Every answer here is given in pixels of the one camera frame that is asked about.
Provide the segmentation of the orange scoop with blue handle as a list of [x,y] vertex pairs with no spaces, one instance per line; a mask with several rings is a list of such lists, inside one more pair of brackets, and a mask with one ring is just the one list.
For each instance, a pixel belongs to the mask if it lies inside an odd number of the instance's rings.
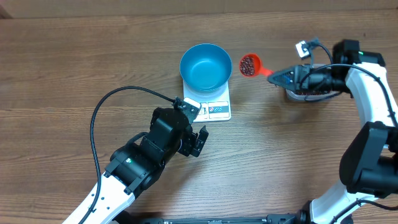
[[244,77],[256,77],[258,75],[264,75],[269,77],[274,72],[269,70],[262,65],[262,60],[255,53],[249,53],[242,57],[239,61],[239,71]]

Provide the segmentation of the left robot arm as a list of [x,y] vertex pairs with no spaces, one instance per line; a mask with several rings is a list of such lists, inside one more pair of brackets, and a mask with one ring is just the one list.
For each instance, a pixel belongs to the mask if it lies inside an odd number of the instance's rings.
[[192,131],[201,104],[176,98],[171,108],[156,108],[150,130],[116,150],[96,184],[65,223],[110,223],[140,194],[158,181],[176,154],[198,157],[208,137],[206,128]]

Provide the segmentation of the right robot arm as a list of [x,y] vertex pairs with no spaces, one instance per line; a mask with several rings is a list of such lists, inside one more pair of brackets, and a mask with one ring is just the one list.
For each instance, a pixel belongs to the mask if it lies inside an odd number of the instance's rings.
[[328,56],[328,65],[294,65],[269,72],[267,79],[295,93],[350,94],[361,130],[340,160],[338,182],[296,215],[268,215],[268,223],[352,223],[352,213],[365,204],[397,210],[376,202],[397,193],[397,104],[386,63],[380,53],[362,51],[359,41],[349,39]]

